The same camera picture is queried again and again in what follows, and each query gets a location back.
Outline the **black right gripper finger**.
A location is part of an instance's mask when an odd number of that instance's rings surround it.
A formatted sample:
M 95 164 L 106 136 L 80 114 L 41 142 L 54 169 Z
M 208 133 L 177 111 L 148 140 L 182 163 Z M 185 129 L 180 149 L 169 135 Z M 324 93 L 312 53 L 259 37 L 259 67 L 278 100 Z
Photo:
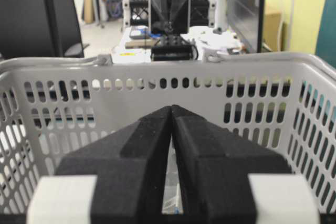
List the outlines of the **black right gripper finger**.
M 306 179 L 286 159 L 172 106 L 185 211 L 206 223 L 320 223 Z

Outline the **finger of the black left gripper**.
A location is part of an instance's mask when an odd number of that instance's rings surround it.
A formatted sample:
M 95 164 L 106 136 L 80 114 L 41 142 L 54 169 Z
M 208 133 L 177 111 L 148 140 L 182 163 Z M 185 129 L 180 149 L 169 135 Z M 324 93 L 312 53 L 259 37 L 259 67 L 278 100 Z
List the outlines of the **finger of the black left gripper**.
M 162 211 L 171 108 L 65 155 L 40 179 L 27 223 L 140 223 Z

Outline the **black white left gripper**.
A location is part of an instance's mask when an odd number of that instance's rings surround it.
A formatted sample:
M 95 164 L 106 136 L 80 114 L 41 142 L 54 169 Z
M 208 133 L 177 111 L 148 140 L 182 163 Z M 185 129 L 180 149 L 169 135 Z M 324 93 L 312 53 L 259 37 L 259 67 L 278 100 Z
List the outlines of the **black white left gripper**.
M 152 61 L 192 59 L 192 44 L 180 34 L 190 27 L 191 0 L 149 0 L 149 30 L 162 34 L 151 48 Z

